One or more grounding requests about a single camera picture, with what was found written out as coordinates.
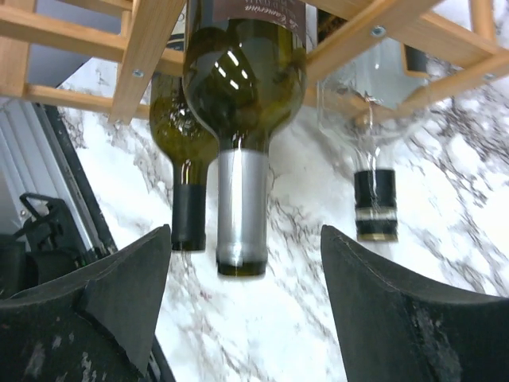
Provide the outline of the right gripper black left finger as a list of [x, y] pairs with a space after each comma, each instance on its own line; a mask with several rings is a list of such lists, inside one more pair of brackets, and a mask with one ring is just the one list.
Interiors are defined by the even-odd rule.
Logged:
[[1, 303], [3, 381], [140, 381], [171, 256], [163, 225]]

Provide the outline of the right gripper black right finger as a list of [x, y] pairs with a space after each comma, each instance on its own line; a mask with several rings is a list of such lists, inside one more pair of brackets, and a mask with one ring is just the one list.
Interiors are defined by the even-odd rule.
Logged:
[[329, 225], [321, 258], [348, 380], [507, 380], [506, 298], [429, 279]]

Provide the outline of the dark green wine bottle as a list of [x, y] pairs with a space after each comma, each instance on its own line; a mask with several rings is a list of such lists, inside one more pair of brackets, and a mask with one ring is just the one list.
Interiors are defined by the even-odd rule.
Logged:
[[172, 249], [203, 251], [208, 167], [217, 141], [190, 111], [179, 76], [155, 72], [150, 84], [152, 138], [173, 167]]
[[224, 276], [266, 270], [269, 146], [303, 103], [305, 27], [299, 1], [187, 4], [183, 86], [219, 143], [216, 264]]

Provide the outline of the clear square liquor bottle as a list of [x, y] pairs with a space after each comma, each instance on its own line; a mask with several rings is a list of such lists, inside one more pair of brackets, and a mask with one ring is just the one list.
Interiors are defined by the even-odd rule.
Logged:
[[394, 152], [429, 111], [403, 108], [416, 91], [429, 96], [427, 63], [421, 50], [387, 38], [318, 85], [319, 126], [352, 158], [359, 241], [398, 238]]

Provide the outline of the wooden wine rack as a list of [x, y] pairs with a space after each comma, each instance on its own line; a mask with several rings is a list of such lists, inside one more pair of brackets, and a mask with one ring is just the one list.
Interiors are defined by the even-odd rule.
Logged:
[[[378, 109], [379, 118], [409, 115], [444, 98], [508, 73], [508, 51], [495, 40], [492, 4], [470, 4], [472, 28], [465, 29], [432, 11], [430, 1], [318, 1], [316, 7], [345, 20], [344, 26], [308, 55], [309, 81], [376, 43], [375, 28], [388, 37], [460, 67], [452, 76], [415, 91], [397, 109]], [[107, 113], [112, 120], [144, 119], [141, 104], [154, 72], [179, 75], [184, 56], [165, 43], [183, 8], [181, 1], [82, 1], [80, 7], [122, 19], [115, 35], [37, 14], [32, 1], [1, 4], [1, 93], [35, 103]], [[59, 90], [26, 82], [29, 47], [47, 45], [120, 63], [111, 98]]]

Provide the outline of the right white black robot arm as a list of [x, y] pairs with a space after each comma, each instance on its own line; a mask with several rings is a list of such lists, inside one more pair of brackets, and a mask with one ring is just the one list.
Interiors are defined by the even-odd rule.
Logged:
[[[154, 335], [169, 227], [86, 253], [67, 205], [48, 204], [1, 238], [2, 380], [173, 380]], [[329, 225], [321, 258], [348, 380], [507, 380], [506, 298], [426, 278]]]

